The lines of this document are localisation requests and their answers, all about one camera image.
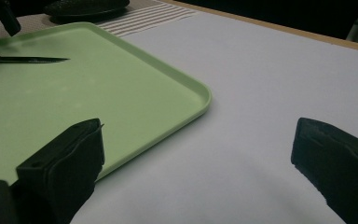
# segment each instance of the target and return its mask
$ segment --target white table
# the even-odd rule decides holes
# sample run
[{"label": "white table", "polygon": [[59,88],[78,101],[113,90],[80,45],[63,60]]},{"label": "white table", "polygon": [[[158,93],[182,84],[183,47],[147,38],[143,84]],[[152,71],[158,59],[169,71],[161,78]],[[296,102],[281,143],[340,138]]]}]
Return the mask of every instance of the white table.
[{"label": "white table", "polygon": [[290,155],[300,117],[358,137],[358,50],[203,12],[124,39],[213,102],[99,181],[74,224],[344,223]]}]

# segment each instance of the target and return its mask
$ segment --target knife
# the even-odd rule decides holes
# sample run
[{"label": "knife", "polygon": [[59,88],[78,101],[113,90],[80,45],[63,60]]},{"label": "knife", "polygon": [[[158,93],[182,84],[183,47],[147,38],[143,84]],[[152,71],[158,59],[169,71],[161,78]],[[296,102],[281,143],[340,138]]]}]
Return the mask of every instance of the knife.
[{"label": "knife", "polygon": [[46,57],[1,57],[0,63],[59,63],[69,59]]}]

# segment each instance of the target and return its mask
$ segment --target wooden table edge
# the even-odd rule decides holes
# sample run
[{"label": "wooden table edge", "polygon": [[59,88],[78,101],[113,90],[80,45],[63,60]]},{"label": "wooden table edge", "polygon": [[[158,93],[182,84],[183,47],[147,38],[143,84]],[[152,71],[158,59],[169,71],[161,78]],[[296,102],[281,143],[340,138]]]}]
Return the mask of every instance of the wooden table edge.
[{"label": "wooden table edge", "polygon": [[198,10],[198,11],[212,13],[214,15],[219,15],[219,16],[231,18],[231,19],[238,20],[238,21],[246,21],[246,22],[250,22],[252,24],[268,27],[268,28],[271,28],[271,29],[274,29],[274,30],[283,31],[283,32],[286,32],[286,33],[289,33],[289,34],[292,34],[292,35],[300,35],[300,36],[304,36],[304,37],[307,37],[307,38],[310,38],[310,39],[323,41],[325,43],[329,43],[329,44],[338,45],[338,46],[345,47],[345,48],[357,49],[358,50],[358,43],[351,42],[351,41],[348,41],[348,40],[338,39],[338,38],[334,38],[334,37],[327,36],[327,35],[318,35],[318,34],[315,34],[315,33],[306,32],[306,31],[302,31],[302,30],[297,30],[297,29],[294,29],[294,28],[281,26],[281,25],[266,22],[266,21],[259,21],[259,20],[246,18],[246,17],[243,17],[243,16],[238,16],[238,15],[234,15],[234,14],[230,14],[230,13],[226,13],[226,12],[222,12],[222,11],[218,11],[218,10],[214,10],[214,9],[209,9],[209,8],[206,8],[206,7],[198,7],[198,6],[190,5],[190,4],[187,4],[187,3],[177,2],[177,1],[174,1],[174,0],[159,0],[159,1],[164,2],[164,3],[168,3],[168,4],[172,4],[172,5],[176,5],[176,6],[179,6],[179,7],[186,7],[186,8],[195,9],[195,10]]}]

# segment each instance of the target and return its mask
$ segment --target striped towel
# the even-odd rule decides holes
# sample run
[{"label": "striped towel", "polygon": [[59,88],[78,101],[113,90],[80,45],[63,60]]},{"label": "striped towel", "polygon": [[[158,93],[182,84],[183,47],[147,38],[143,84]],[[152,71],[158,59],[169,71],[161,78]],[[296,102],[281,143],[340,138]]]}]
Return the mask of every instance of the striped towel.
[{"label": "striped towel", "polygon": [[169,4],[159,4],[128,12],[112,21],[97,23],[104,30],[117,36],[134,34],[171,21],[196,15],[198,12]]}]

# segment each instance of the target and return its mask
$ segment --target tray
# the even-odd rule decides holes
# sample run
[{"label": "tray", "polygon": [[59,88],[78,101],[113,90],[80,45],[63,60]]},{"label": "tray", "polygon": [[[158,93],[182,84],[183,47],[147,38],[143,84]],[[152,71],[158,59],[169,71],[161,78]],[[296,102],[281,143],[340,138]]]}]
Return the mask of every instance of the tray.
[{"label": "tray", "polygon": [[0,64],[0,179],[72,124],[99,118],[99,178],[203,114],[209,89],[141,49],[86,22],[0,39],[3,56],[70,58]]}]

